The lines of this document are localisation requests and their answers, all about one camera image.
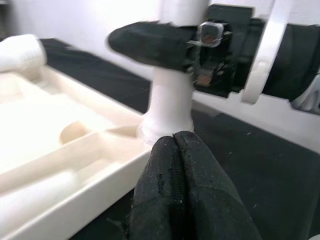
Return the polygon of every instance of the white cylindrical object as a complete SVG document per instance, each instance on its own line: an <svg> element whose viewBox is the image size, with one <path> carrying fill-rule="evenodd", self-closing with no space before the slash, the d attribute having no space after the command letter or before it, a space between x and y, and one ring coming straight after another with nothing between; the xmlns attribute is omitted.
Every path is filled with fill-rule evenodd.
<svg viewBox="0 0 320 240"><path fill-rule="evenodd" d="M35 69L46 62L46 51L32 34L11 36L0 42L0 73Z"/></svg>
<svg viewBox="0 0 320 240"><path fill-rule="evenodd" d="M0 239L70 196L77 187L77 176L64 171L0 194Z"/></svg>
<svg viewBox="0 0 320 240"><path fill-rule="evenodd" d="M208 0L162 0L161 23L174 26L198 26L204 22ZM140 136L154 144L163 136L193 131L191 117L192 79L176 70L156 68L148 112L139 128Z"/></svg>

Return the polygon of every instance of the white wall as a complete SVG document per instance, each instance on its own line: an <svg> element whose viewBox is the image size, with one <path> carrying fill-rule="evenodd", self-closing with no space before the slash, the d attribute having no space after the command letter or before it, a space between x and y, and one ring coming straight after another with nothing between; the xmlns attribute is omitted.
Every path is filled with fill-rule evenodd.
<svg viewBox="0 0 320 240"><path fill-rule="evenodd" d="M157 20L160 0L11 2L9 25L14 34L34 33L40 38L58 38L152 79L151 67L112 52L105 46L105 39L112 30L121 26L137 21ZM271 5L270 0L213 0L212 3L254 6L256 16L267 14ZM295 0L290 22L320 24L319 9L319 0ZM256 105L249 106L241 103L235 94L225 100L197 92L194 98L320 153L320 116L294 111L284 100L262 96Z"/></svg>

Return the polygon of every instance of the black table surface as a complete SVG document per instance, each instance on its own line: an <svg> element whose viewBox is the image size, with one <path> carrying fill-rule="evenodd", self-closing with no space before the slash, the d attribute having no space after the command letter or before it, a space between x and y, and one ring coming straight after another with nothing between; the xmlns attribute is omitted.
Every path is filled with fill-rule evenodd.
<svg viewBox="0 0 320 240"><path fill-rule="evenodd" d="M55 39L43 39L48 65L142 113L150 82ZM264 240L305 240L320 234L320 156L225 114L193 110L195 132L235 184ZM72 240L121 240L133 191Z"/></svg>

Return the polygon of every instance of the white cylinder base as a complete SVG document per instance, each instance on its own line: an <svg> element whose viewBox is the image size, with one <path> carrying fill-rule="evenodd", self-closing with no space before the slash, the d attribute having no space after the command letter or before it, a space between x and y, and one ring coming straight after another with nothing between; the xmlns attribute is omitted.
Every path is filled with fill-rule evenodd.
<svg viewBox="0 0 320 240"><path fill-rule="evenodd" d="M191 77L163 68L156 68L154 73L149 110L139 128L140 136L149 144L182 130L194 130Z"/></svg>

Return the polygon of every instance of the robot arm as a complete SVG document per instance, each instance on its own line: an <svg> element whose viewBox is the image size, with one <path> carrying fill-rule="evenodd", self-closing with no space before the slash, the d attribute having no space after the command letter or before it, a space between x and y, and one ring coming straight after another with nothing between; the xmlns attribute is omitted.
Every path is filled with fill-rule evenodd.
<svg viewBox="0 0 320 240"><path fill-rule="evenodd" d="M137 22L111 48L140 63L192 74L195 89L227 98L245 88L266 22L250 7L211 5L199 26ZM320 114L320 27L288 24L262 93Z"/></svg>

